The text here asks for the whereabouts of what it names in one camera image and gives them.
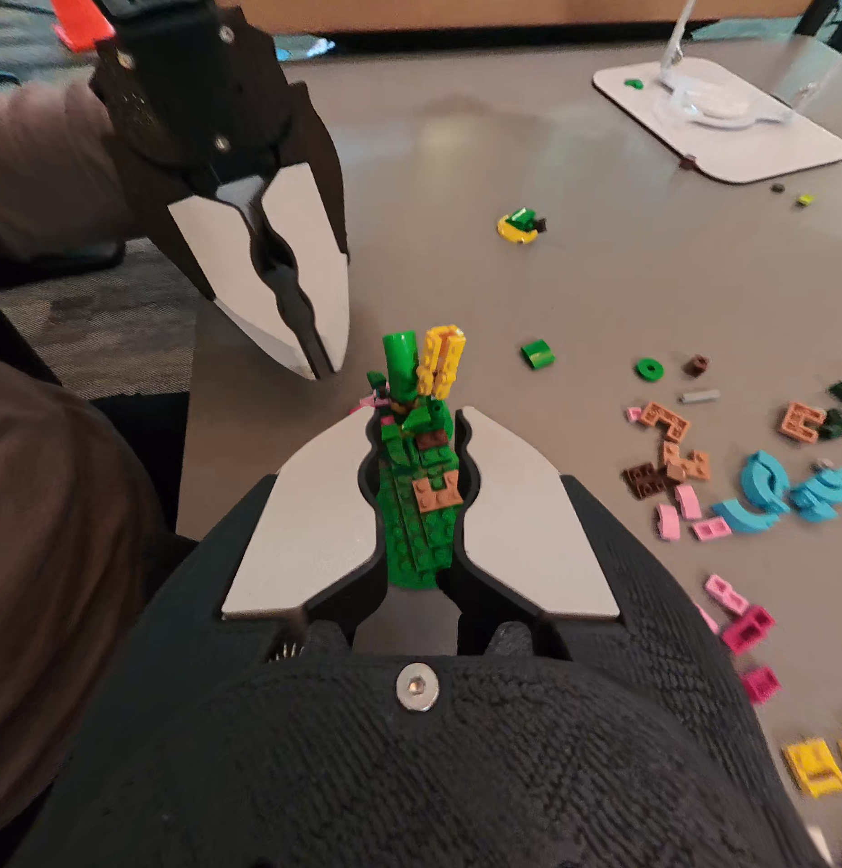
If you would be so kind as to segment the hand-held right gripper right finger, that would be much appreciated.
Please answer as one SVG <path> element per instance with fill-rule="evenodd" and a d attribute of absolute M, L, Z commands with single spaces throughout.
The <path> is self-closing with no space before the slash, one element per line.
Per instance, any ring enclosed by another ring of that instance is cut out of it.
<path fill-rule="evenodd" d="M 475 407 L 457 423 L 468 487 L 455 564 L 468 588 L 502 594 L 530 618 L 615 620 L 621 610 L 556 467 Z"/>

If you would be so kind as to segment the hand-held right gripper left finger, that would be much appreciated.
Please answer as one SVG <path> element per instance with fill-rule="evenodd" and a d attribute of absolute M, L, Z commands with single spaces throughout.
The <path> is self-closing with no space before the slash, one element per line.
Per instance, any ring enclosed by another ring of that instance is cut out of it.
<path fill-rule="evenodd" d="M 369 427 L 359 409 L 280 468 L 222 604 L 225 620 L 361 623 L 383 602 L 383 523 Z"/>

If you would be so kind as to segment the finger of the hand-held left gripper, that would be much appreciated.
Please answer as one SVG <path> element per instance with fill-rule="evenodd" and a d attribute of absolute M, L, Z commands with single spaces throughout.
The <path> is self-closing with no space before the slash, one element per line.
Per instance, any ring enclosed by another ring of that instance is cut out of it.
<path fill-rule="evenodd" d="M 337 242 L 310 165 L 281 168 L 261 204 L 268 225 L 293 254 L 315 331 L 330 367 L 339 373 L 350 332 L 348 257 Z"/>
<path fill-rule="evenodd" d="M 232 204 L 189 196 L 168 206 L 214 294 L 214 304 L 270 358 L 308 380 L 315 375 L 282 319 L 273 290 L 253 264 L 252 232 Z"/>

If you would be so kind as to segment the green brick plant model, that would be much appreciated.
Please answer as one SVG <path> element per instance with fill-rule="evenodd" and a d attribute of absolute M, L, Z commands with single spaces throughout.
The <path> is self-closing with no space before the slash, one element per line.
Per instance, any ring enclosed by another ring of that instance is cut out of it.
<path fill-rule="evenodd" d="M 386 370 L 367 373 L 369 395 L 352 412 L 372 408 L 379 424 L 378 504 L 383 512 L 387 575 L 404 590 L 427 591 L 452 562 L 463 499 L 454 416 L 446 400 L 418 396 L 416 368 L 424 337 L 383 336 Z"/>

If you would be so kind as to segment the yellow brick flower assembly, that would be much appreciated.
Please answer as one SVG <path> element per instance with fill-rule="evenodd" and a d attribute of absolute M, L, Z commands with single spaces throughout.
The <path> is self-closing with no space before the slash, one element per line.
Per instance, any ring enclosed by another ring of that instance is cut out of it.
<path fill-rule="evenodd" d="M 448 398 L 465 345 L 465 334 L 456 325 L 440 325 L 426 332 L 416 368 L 418 396 Z"/>

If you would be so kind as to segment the person's left forearm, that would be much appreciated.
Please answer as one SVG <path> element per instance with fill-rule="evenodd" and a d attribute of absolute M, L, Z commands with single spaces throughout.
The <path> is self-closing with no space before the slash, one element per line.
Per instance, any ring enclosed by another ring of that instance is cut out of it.
<path fill-rule="evenodd" d="M 0 258 L 25 261 L 140 235 L 84 79 L 0 91 Z"/>

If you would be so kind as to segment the grey desk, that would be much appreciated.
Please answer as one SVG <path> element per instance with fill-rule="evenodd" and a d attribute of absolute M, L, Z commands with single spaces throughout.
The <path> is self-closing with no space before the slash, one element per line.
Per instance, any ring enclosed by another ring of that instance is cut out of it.
<path fill-rule="evenodd" d="M 836 406 L 842 381 L 842 165 L 730 186 L 680 167 L 592 84 L 654 46 L 289 64 L 340 154 L 350 248 L 350 337 L 325 383 L 284 372 L 201 302 L 178 528 L 201 538 L 264 474 L 365 394 L 381 337 L 459 326 L 452 409 L 473 406 L 575 475 L 719 623 L 718 574 L 777 625 L 748 666 L 782 689 L 760 708 L 784 786 L 842 860 L 842 794 L 810 798 L 781 748 L 842 740 L 842 506 L 791 513 L 758 535 L 677 542 L 659 497 L 622 472 L 659 455 L 627 421 L 657 402 L 709 454 L 704 509 L 741 497 L 765 450 L 793 483 L 842 466 L 842 438 L 779 433 L 792 401 Z"/>

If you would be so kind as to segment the orange traffic cone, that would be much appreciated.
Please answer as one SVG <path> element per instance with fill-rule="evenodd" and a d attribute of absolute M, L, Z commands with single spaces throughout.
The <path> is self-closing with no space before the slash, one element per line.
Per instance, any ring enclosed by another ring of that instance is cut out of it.
<path fill-rule="evenodd" d="M 114 37 L 114 28 L 94 1 L 51 1 L 57 22 L 53 30 L 62 45 L 75 54 L 94 51 Z"/>

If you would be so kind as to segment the tan angled brick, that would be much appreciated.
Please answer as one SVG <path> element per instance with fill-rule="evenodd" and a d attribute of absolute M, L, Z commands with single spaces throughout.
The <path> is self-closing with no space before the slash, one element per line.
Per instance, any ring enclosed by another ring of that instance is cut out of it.
<path fill-rule="evenodd" d="M 648 403 L 637 419 L 646 428 L 661 429 L 666 441 L 680 444 L 686 437 L 690 422 L 654 401 Z"/>
<path fill-rule="evenodd" d="M 684 457 L 678 444 L 664 440 L 660 472 L 670 483 L 684 483 L 688 479 L 709 481 L 711 479 L 709 452 L 691 450 L 687 457 Z"/>

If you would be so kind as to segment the small teal arch brick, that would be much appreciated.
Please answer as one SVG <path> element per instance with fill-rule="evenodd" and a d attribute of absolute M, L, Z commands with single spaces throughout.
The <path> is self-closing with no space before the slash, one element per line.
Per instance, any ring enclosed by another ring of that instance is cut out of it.
<path fill-rule="evenodd" d="M 770 530 L 781 519 L 773 512 L 753 512 L 739 499 L 730 498 L 711 506 L 711 511 L 723 519 L 733 532 L 756 535 Z"/>

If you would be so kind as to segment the yellow and green brick piece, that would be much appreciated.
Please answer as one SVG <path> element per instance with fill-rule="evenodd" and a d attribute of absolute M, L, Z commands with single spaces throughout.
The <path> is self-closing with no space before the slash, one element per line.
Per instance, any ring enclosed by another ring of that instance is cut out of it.
<path fill-rule="evenodd" d="M 515 245 L 534 243 L 540 234 L 547 232 L 547 220 L 537 216 L 531 208 L 520 208 L 503 215 L 497 222 L 497 234 Z"/>

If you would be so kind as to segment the large teal arch brick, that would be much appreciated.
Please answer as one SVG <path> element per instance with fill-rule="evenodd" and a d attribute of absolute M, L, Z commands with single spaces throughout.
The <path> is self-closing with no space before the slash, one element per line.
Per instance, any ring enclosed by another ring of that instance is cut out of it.
<path fill-rule="evenodd" d="M 792 511 L 787 502 L 791 485 L 780 461 L 765 450 L 752 453 L 741 471 L 741 489 L 755 508 L 774 515 Z"/>

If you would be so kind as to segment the cluster of pink bricks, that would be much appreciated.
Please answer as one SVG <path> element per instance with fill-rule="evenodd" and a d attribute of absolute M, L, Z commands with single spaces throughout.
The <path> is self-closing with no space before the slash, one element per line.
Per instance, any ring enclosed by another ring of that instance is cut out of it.
<path fill-rule="evenodd" d="M 750 657 L 775 627 L 774 617 L 762 606 L 750 602 L 718 574 L 711 574 L 705 580 L 703 589 L 709 601 L 729 617 L 726 625 L 720 625 L 696 603 L 695 607 L 711 633 L 721 641 L 733 658 L 739 660 Z M 774 669 L 767 665 L 741 668 L 738 677 L 754 707 L 765 705 L 781 690 L 778 676 Z"/>

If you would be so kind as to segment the person's brown sweater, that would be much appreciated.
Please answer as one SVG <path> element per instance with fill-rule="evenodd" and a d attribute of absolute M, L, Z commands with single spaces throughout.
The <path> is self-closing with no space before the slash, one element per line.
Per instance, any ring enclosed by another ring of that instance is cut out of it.
<path fill-rule="evenodd" d="M 57 774 L 163 529 L 109 420 L 0 362 L 0 830 Z"/>

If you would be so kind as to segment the teal arch brick cluster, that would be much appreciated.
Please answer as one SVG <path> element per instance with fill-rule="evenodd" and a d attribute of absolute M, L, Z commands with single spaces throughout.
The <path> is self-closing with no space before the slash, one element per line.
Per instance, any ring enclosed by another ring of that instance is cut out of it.
<path fill-rule="evenodd" d="M 842 467 L 814 472 L 790 490 L 789 499 L 806 522 L 821 524 L 836 518 L 842 505 Z"/>

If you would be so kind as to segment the white booklet stand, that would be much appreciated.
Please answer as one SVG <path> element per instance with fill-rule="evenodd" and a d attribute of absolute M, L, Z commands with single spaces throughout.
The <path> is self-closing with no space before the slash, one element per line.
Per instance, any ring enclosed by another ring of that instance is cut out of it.
<path fill-rule="evenodd" d="M 842 161 L 842 138 L 719 64 L 682 58 L 695 1 L 685 2 L 660 60 L 596 71 L 594 87 L 711 179 L 744 185 Z M 629 78 L 644 89 L 625 87 Z"/>

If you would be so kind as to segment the tan frame brick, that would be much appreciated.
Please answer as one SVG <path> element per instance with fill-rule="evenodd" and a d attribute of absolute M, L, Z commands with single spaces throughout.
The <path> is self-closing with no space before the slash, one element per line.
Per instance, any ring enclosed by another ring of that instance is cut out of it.
<path fill-rule="evenodd" d="M 819 429 L 826 419 L 824 410 L 793 401 L 786 407 L 778 431 L 797 443 L 813 444 L 817 442 Z"/>

